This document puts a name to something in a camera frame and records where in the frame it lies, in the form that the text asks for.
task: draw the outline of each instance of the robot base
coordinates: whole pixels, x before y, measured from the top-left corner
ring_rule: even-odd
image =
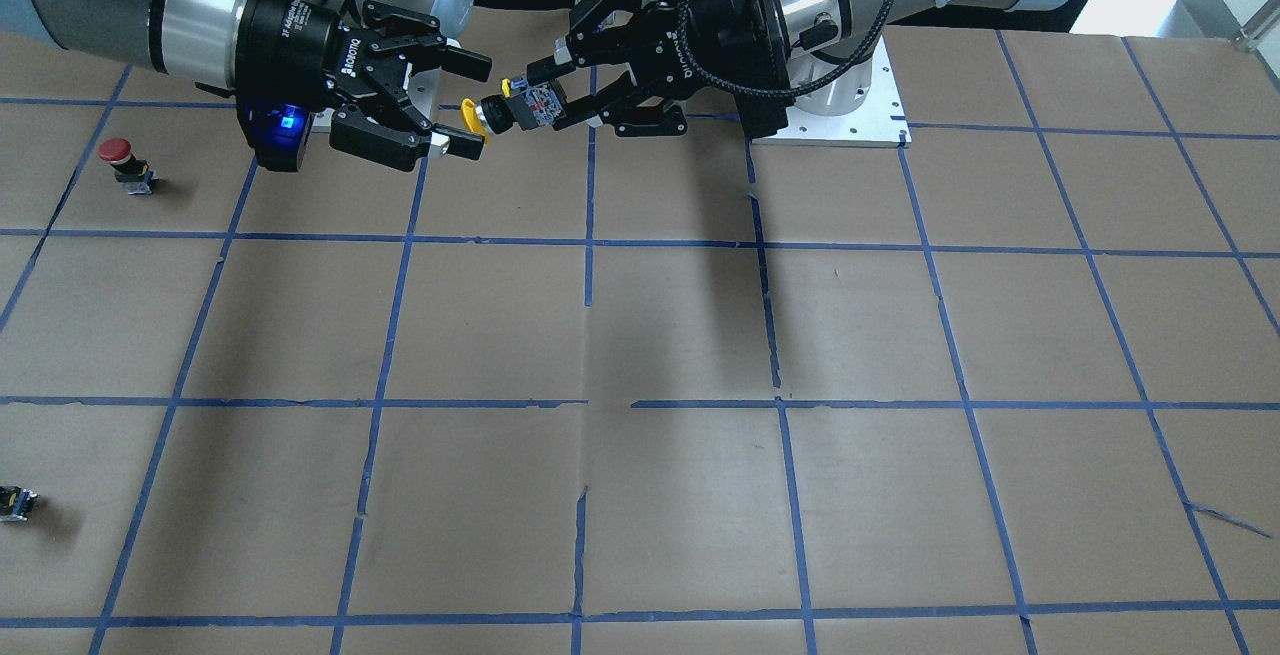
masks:
[[[787,127],[777,136],[760,137],[755,145],[826,145],[836,148],[897,148],[911,143],[902,99],[884,41],[872,55],[872,86],[856,111],[844,116],[818,116],[787,107]]]

